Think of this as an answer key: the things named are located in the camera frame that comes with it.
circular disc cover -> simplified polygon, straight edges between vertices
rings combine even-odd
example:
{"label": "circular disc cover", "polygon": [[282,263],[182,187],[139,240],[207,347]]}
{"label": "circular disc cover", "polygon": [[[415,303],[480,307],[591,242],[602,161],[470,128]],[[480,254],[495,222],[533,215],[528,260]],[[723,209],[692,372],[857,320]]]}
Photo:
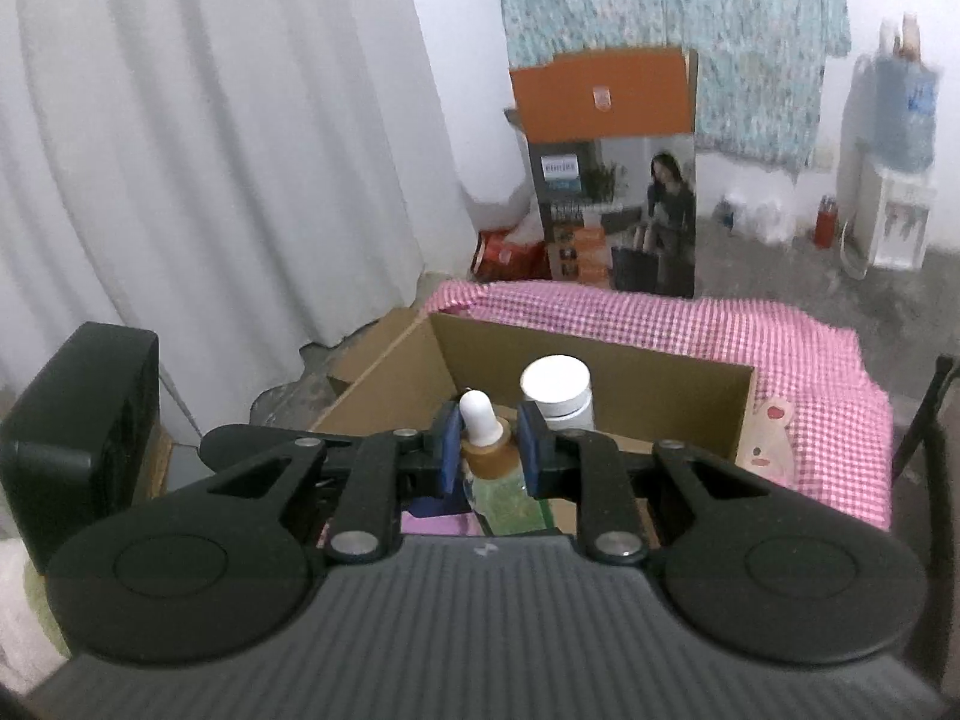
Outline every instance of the circular disc cover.
{"label": "circular disc cover", "polygon": [[160,499],[67,541],[47,571],[71,646],[177,664],[225,656],[277,630],[311,586],[304,548],[256,500]]}
{"label": "circular disc cover", "polygon": [[904,545],[813,502],[717,501],[668,548],[664,586],[718,643],[774,661],[862,658],[910,632],[925,575]]}

checkered fabric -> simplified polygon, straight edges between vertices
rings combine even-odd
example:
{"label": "checkered fabric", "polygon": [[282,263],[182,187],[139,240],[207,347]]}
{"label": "checkered fabric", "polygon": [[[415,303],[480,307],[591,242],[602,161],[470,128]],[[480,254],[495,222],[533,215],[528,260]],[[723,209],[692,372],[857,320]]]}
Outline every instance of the checkered fabric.
{"label": "checkered fabric", "polygon": [[789,400],[797,490],[878,528],[890,525],[893,412],[853,330],[761,300],[688,301],[556,282],[448,281],[424,311],[750,365],[757,403]]}

white rubber dropper bulb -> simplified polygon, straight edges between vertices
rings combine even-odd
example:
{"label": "white rubber dropper bulb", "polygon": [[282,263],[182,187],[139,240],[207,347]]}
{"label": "white rubber dropper bulb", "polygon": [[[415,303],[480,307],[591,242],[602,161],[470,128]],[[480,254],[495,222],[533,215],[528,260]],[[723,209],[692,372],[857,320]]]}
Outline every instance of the white rubber dropper bulb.
{"label": "white rubber dropper bulb", "polygon": [[493,403],[478,389],[471,389],[460,398],[460,414],[467,423],[467,441],[474,446],[494,445],[503,435],[503,425],[493,413]]}

white jar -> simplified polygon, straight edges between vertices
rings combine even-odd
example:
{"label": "white jar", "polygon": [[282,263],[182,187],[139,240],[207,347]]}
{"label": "white jar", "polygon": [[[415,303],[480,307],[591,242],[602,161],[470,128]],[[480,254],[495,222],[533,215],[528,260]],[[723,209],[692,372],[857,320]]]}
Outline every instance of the white jar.
{"label": "white jar", "polygon": [[551,430],[594,429],[590,371],[577,358],[555,354],[534,360],[520,375],[520,389]]}

red bottle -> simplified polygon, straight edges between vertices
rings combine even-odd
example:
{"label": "red bottle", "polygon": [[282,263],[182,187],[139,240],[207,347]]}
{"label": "red bottle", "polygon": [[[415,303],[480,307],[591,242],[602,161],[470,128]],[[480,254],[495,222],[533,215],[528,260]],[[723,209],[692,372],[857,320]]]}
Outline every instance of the red bottle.
{"label": "red bottle", "polygon": [[837,201],[825,194],[820,201],[820,213],[817,214],[817,226],[813,231],[813,245],[817,248],[833,246],[833,237],[837,230]]}

